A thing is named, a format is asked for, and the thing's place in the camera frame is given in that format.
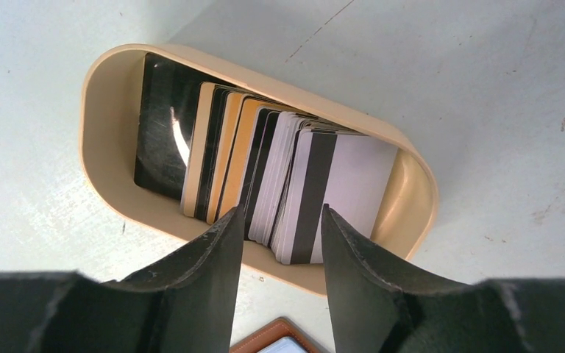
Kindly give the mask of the brown leather card holder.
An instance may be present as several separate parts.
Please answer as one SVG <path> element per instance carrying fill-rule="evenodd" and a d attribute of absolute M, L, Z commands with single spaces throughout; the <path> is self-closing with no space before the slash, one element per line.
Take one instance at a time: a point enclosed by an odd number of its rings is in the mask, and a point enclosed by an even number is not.
<path fill-rule="evenodd" d="M 230 352 L 326 352 L 287 318 L 274 319 L 230 347 Z"/>

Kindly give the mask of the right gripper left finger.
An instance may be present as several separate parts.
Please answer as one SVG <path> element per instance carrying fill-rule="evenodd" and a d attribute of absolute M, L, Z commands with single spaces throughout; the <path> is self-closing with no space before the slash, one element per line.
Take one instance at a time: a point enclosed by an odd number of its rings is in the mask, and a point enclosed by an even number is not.
<path fill-rule="evenodd" d="M 228 352 L 243 244 L 233 208 L 121 281 L 0 272 L 0 352 Z"/>

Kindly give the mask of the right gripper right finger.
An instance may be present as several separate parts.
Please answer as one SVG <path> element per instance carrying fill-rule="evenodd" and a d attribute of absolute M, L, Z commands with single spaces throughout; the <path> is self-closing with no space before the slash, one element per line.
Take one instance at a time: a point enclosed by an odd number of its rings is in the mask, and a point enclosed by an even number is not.
<path fill-rule="evenodd" d="M 321 214 L 337 352 L 565 352 L 565 278 L 473 285 L 419 268 Z"/>

